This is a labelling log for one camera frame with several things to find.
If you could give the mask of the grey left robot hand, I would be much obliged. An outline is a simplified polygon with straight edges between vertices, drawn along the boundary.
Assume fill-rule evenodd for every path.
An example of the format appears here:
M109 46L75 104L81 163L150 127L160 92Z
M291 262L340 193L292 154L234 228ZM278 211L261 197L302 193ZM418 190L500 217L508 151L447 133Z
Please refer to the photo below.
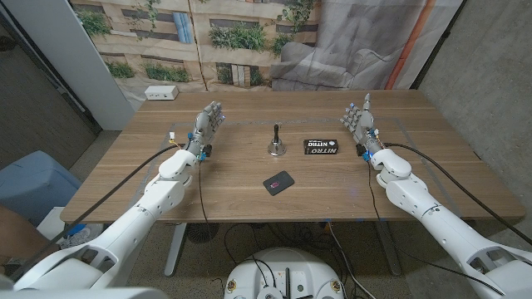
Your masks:
M222 104L213 101L208 104L197 116L193 131L189 137L186 149L193 145L210 145L214 134L224 122L225 116L222 112Z

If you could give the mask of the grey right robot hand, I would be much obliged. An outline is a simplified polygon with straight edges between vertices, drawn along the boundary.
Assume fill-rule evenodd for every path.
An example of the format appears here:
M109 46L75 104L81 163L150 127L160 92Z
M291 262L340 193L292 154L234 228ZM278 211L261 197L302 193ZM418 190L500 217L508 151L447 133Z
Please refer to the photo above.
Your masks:
M362 108L358 108L352 103L340 119L340 122L352 134L357 144L357 153L360 156L363 154L373 155L383 149L383 146L377 140L376 127L370 108L371 94L367 93Z

